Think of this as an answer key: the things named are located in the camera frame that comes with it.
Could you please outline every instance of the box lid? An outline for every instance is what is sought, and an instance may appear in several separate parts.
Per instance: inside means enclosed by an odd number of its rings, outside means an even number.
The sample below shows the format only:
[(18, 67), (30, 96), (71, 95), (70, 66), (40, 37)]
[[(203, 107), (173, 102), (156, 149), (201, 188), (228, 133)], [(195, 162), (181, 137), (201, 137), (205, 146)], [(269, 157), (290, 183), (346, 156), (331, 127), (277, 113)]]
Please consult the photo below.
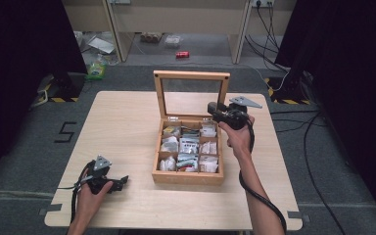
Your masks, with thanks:
[(196, 103), (195, 97), (224, 103), (229, 78), (228, 72), (154, 70), (161, 118), (210, 118), (208, 104)]

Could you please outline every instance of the wooden box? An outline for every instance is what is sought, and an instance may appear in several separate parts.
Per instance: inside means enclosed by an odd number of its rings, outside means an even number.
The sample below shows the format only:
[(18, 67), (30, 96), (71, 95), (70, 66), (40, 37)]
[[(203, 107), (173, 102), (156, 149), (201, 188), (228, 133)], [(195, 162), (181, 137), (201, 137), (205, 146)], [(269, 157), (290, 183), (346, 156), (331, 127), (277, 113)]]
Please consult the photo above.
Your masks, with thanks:
[[(152, 170), (152, 176), (156, 183), (220, 185), (223, 182), (224, 162), (221, 130), (217, 123), (212, 121), (212, 115), (207, 113), (208, 103), (198, 103), (196, 102), (196, 97), (198, 100), (199, 96), (205, 96), (207, 97), (206, 100), (208, 100), (210, 96), (210, 102), (224, 103), (229, 78), (230, 73), (227, 72), (154, 70), (161, 112), (161, 123)], [(195, 92), (190, 91), (190, 87), (195, 87)], [(204, 164), (198, 164), (198, 168), (190, 172), (177, 168), (171, 171), (161, 170), (161, 161), (173, 158), (177, 163), (178, 159), (181, 159), (181, 157), (178, 157), (181, 154), (181, 148), (176, 152), (175, 150), (162, 149), (163, 139), (168, 137), (164, 130), (169, 126), (177, 126), (182, 129), (201, 129), (204, 123), (211, 123), (215, 128), (216, 135), (214, 137), (204, 137), (201, 134), (199, 144), (216, 143), (216, 152), (214, 154), (203, 154), (203, 149), (198, 149), (198, 156), (199, 158), (202, 155), (217, 157), (218, 167), (216, 172), (204, 172)], [(178, 147), (180, 147), (181, 134), (175, 135), (178, 140)]]

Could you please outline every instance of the black curtain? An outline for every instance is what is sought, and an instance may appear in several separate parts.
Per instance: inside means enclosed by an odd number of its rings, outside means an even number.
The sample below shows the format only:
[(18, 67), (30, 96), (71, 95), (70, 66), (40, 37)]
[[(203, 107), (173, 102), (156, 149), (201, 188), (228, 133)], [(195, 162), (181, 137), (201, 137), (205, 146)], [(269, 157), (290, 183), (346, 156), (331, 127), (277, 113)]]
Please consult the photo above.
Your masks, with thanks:
[(313, 75), (322, 108), (376, 201), (376, 2), (298, 0), (279, 55), (276, 63)]
[(0, 158), (11, 150), (44, 76), (86, 73), (60, 0), (0, 0)]

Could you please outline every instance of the gray carpet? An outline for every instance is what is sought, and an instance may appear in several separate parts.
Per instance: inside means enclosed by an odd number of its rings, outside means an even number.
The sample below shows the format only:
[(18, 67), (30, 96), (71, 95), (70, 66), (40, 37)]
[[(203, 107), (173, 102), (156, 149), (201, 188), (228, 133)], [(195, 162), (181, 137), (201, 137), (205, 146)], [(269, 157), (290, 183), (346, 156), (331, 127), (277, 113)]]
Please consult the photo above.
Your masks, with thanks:
[[(66, 228), (44, 224), (41, 209), (51, 204), (74, 143), (91, 104), (101, 90), (153, 91), (153, 70), (227, 71), (231, 73), (229, 92), (261, 93), (272, 112), (311, 111), (315, 104), (279, 105), (269, 101), (259, 74), (249, 68), (198, 67), (108, 67), (106, 77), (86, 82), (76, 103), (47, 103), (31, 110), (24, 119), (17, 141), (0, 162), (0, 234), (64, 234)], [(260, 70), (263, 77), (281, 75)], [(273, 114), (275, 128), (291, 178), (299, 208), (305, 216), (304, 228), (290, 234), (340, 234), (331, 214), (322, 204), (308, 176), (304, 155), (307, 121), (315, 113)], [(69, 143), (55, 143), (74, 132)], [(347, 234), (376, 234), (376, 205), (362, 179), (348, 165), (324, 114), (314, 122), (306, 140), (307, 162), (313, 179)], [(87, 234), (118, 234), (116, 230), (89, 229)]]

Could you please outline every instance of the red object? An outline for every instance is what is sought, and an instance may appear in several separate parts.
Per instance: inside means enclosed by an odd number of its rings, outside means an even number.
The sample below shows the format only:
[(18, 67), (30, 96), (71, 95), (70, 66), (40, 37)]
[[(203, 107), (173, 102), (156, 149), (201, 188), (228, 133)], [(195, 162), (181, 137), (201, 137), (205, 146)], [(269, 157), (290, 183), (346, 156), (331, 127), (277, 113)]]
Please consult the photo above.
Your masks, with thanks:
[(189, 58), (189, 52), (177, 52), (176, 58)]

